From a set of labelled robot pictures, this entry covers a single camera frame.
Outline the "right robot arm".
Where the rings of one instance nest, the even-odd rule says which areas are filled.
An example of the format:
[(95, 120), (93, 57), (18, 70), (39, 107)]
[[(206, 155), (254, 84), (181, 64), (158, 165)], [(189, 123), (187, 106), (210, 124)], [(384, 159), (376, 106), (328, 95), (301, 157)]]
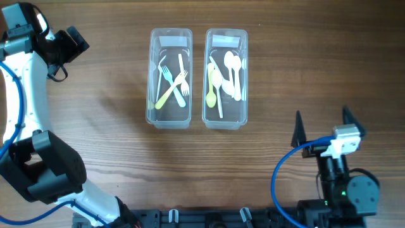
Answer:
[(300, 200), (293, 217), (305, 227), (365, 227), (365, 217), (377, 213), (380, 183), (369, 171), (350, 169), (346, 156), (359, 150), (366, 129), (346, 106), (343, 124), (332, 130), (330, 142), (311, 141), (302, 150), (303, 158), (315, 158), (316, 183), (321, 186), (318, 199)]

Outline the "white spoon long handle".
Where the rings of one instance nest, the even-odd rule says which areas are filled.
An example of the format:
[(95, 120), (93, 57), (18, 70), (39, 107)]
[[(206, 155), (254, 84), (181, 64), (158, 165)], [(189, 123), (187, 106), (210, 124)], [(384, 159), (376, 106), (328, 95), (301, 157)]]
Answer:
[(227, 94), (231, 95), (231, 97), (234, 97), (234, 80), (232, 76), (232, 64), (233, 64), (233, 58), (234, 55), (231, 51), (227, 51), (224, 55), (224, 64), (228, 68), (228, 75), (229, 75), (229, 83), (227, 85), (228, 92)]

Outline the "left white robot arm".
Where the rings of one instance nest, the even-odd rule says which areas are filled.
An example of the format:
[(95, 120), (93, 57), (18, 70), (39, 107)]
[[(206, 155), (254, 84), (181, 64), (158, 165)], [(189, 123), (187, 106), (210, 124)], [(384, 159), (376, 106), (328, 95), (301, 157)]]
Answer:
[(89, 48), (75, 27), (53, 33), (41, 10), (17, 2), (2, 9), (6, 130), (1, 175), (26, 201), (68, 207), (93, 227), (141, 227), (118, 197), (87, 178), (77, 151), (60, 139), (49, 119), (46, 82)]

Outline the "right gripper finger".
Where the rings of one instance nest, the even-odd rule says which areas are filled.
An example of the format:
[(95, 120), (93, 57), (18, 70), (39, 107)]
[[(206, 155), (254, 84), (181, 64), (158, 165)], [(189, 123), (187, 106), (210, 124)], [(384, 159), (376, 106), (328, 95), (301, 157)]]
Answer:
[(304, 130), (304, 124), (302, 121), (301, 113), (299, 110), (296, 111), (295, 127), (294, 133), (292, 135), (291, 146), (296, 148), (307, 142), (306, 133)]
[(342, 107), (342, 119), (343, 119), (343, 123), (345, 125), (346, 124), (354, 124), (358, 128), (361, 137), (366, 136), (366, 129), (357, 120), (357, 118), (352, 114), (352, 112), (350, 111), (350, 109), (349, 109), (349, 107), (347, 105)]

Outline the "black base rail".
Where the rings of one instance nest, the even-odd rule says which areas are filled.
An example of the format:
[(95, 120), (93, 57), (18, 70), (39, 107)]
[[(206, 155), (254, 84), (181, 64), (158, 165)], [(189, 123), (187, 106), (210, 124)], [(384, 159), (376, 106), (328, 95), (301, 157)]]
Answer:
[[(240, 210), (207, 210), (207, 211), (180, 211), (178, 213), (178, 222), (169, 221), (169, 211), (160, 210), (132, 210), (132, 213), (141, 221), (141, 227), (296, 227), (285, 219), (277, 209), (268, 208), (265, 210), (250, 210), (251, 220), (243, 221)], [(367, 227), (363, 218), (351, 219), (346, 221), (339, 219), (330, 219), (321, 223), (314, 222), (314, 225), (307, 227)], [(93, 227), (91, 223), (83, 216), (74, 213), (72, 219), (72, 228)]]

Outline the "left clear plastic container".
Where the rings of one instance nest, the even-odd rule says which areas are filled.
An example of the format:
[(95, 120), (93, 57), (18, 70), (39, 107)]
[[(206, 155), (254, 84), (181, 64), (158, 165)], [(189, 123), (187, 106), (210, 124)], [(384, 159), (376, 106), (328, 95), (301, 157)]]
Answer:
[[(192, 117), (192, 31), (187, 28), (156, 28), (151, 32), (149, 46), (149, 66), (147, 76), (146, 120), (159, 129), (186, 129)], [(188, 71), (185, 80), (177, 86), (184, 98), (185, 107), (181, 108), (171, 93), (166, 103), (157, 110), (156, 90), (158, 86), (158, 63), (162, 69), (167, 66), (175, 79), (179, 73)], [(159, 98), (170, 87), (169, 82), (161, 76)]]

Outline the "white spoon thin handle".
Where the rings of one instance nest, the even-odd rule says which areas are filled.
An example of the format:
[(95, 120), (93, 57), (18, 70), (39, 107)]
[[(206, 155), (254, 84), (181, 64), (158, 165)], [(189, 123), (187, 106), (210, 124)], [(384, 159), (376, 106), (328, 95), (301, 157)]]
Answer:
[(231, 83), (231, 81), (226, 80), (224, 76), (222, 75), (219, 66), (216, 64), (216, 61), (212, 56), (209, 57), (210, 61), (212, 64), (215, 66), (215, 70), (221, 75), (222, 77), (222, 89), (225, 91), (226, 94), (230, 95), (231, 97), (234, 96), (234, 85)]

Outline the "clear plastic container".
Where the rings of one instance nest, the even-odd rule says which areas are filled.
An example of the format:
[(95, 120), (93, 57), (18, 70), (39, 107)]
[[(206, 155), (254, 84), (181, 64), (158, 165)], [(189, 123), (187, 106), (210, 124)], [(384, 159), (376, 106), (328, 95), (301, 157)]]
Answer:
[[(229, 80), (228, 68), (224, 64), (224, 55), (231, 51), (234, 56), (239, 56), (242, 67), (239, 71), (241, 100), (236, 101), (234, 97), (226, 94), (220, 87), (221, 105), (223, 118), (218, 113), (217, 99), (213, 108), (206, 103), (208, 93), (208, 70), (207, 65), (211, 63), (212, 56), (219, 66), (220, 71), (226, 80)], [(204, 50), (204, 73), (203, 73), (203, 102), (202, 120), (209, 129), (237, 130), (245, 125), (248, 120), (248, 87), (249, 87), (249, 46), (248, 33), (236, 28), (210, 28), (206, 32)]]
[[(192, 31), (187, 28), (156, 28), (151, 32), (149, 46), (149, 66), (147, 76), (146, 120), (159, 129), (186, 129), (192, 117)], [(188, 71), (185, 80), (177, 86), (184, 98), (185, 107), (181, 108), (171, 93), (166, 103), (157, 110), (156, 90), (158, 86), (158, 63), (162, 69), (167, 66), (175, 79), (179, 73)], [(169, 82), (161, 76), (159, 98), (170, 87)]]

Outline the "right clear plastic container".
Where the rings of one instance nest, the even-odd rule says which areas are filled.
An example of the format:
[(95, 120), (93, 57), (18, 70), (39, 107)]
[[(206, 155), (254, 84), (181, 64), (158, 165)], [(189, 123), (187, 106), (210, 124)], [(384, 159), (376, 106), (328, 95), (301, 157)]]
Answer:
[[(211, 63), (212, 56), (219, 66), (220, 71), (226, 80), (229, 80), (228, 68), (224, 64), (224, 55), (231, 51), (234, 56), (239, 56), (242, 67), (239, 71), (241, 100), (236, 101), (234, 97), (226, 94), (220, 87), (221, 105), (223, 118), (218, 113), (217, 99), (213, 108), (206, 103), (208, 93), (208, 70), (207, 65)], [(248, 87), (249, 87), (249, 46), (248, 33), (236, 28), (210, 28), (206, 32), (204, 50), (204, 73), (203, 73), (203, 102), (202, 120), (209, 129), (237, 130), (245, 125), (248, 120)]]

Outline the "white plastic spoon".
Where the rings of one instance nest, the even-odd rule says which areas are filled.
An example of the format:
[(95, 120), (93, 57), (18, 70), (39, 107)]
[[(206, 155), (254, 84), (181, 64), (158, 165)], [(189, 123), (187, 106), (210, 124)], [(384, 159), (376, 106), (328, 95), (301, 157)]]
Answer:
[(235, 73), (235, 81), (234, 81), (234, 98), (236, 101), (241, 100), (241, 90), (240, 90), (240, 79), (239, 79), (239, 71), (242, 67), (242, 62), (239, 56), (234, 56), (232, 68)]

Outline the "cream white spoon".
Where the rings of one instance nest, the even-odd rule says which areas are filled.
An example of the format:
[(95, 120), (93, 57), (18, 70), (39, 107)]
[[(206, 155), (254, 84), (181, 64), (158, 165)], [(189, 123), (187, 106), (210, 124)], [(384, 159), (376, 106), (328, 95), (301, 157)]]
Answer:
[(223, 118), (223, 110), (221, 105), (221, 96), (220, 96), (220, 87), (222, 85), (222, 76), (218, 72), (218, 70), (213, 70), (211, 74), (212, 84), (216, 89), (216, 98), (217, 98), (217, 105), (218, 105), (218, 113), (220, 118)]

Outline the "yellow plastic fork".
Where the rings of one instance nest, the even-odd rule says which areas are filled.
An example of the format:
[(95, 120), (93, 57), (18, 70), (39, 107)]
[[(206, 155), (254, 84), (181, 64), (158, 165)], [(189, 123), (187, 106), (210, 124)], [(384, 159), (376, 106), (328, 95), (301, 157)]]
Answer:
[(159, 110), (165, 104), (166, 100), (169, 98), (170, 94), (173, 90), (180, 85), (186, 78), (188, 71), (184, 71), (178, 74), (178, 76), (173, 81), (173, 84), (170, 86), (169, 89), (159, 98), (159, 100), (155, 103), (154, 107)]

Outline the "light blue plastic fork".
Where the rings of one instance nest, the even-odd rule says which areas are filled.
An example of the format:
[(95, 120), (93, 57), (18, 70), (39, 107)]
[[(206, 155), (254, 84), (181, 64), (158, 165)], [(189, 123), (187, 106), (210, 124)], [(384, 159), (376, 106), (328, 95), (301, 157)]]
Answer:
[(159, 99), (159, 101), (158, 101), (159, 105), (163, 106), (166, 103), (166, 101), (168, 100), (170, 94), (174, 93), (179, 107), (181, 107), (181, 108), (185, 107), (184, 98), (182, 97), (182, 95), (180, 95), (180, 92), (178, 91), (177, 86), (180, 85), (185, 80), (185, 77), (187, 76), (187, 74), (180, 73), (175, 79), (173, 79), (173, 75), (171, 74), (171, 71), (168, 69), (167, 66), (164, 66), (163, 67), (163, 76), (169, 82), (170, 87)]

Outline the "yellow plastic spoon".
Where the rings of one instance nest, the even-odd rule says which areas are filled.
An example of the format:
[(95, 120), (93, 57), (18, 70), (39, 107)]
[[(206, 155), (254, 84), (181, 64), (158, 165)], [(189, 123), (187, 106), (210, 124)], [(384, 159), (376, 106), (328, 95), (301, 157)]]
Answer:
[(216, 94), (213, 91), (213, 84), (211, 74), (215, 69), (214, 64), (208, 63), (207, 70), (208, 70), (208, 93), (206, 95), (206, 103), (209, 108), (213, 108), (216, 104)]

